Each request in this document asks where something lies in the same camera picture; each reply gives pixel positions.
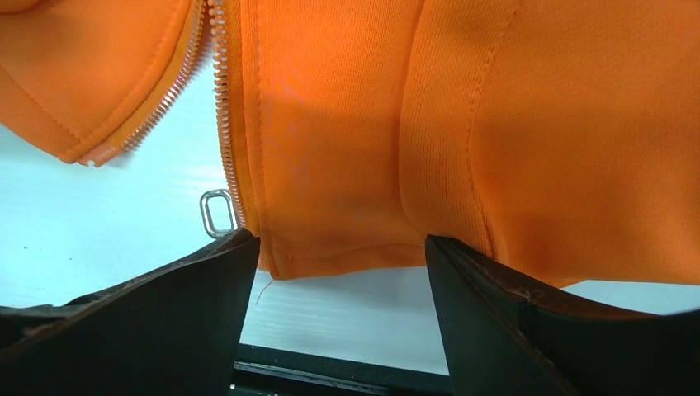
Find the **orange zip-up jacket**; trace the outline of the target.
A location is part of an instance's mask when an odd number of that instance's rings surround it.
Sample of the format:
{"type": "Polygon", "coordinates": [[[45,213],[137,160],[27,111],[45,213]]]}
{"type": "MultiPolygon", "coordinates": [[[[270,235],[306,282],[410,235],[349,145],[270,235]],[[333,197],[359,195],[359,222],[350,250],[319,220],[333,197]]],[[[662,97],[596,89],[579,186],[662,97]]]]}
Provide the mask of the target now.
{"type": "Polygon", "coordinates": [[[699,282],[696,1],[4,1],[1,122],[100,166],[207,38],[275,279],[416,266],[431,234],[556,286],[699,282]]]}

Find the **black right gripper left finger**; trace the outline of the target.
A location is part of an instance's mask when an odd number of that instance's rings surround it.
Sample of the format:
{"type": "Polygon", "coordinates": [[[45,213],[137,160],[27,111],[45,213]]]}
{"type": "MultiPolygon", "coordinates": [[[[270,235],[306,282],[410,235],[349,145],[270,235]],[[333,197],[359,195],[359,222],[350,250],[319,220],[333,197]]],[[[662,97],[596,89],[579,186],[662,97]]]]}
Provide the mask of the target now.
{"type": "Polygon", "coordinates": [[[64,305],[2,307],[2,394],[226,395],[259,253],[240,229],[64,305]]]}

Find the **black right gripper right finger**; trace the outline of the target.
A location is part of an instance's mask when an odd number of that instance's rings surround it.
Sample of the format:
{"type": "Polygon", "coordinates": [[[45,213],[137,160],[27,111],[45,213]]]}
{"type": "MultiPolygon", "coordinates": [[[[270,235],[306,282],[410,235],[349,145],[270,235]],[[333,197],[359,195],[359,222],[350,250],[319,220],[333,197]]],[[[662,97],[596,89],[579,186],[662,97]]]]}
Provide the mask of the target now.
{"type": "Polygon", "coordinates": [[[456,395],[696,395],[699,313],[573,295],[453,238],[425,241],[456,395]]]}

